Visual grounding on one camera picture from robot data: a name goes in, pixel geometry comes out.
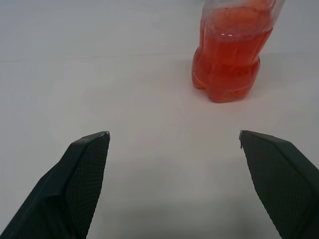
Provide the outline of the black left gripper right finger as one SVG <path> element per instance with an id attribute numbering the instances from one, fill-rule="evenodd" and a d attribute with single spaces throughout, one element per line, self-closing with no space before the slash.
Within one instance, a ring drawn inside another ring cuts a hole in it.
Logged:
<path id="1" fill-rule="evenodd" d="M 255 191 L 283 239 L 319 237 L 319 170 L 289 141 L 240 132 Z"/>

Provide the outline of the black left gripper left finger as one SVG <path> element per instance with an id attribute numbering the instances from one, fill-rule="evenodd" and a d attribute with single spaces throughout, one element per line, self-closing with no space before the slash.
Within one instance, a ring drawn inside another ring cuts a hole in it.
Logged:
<path id="1" fill-rule="evenodd" d="M 102 190 L 108 131 L 71 143 L 37 182 L 2 239 L 85 239 Z"/>

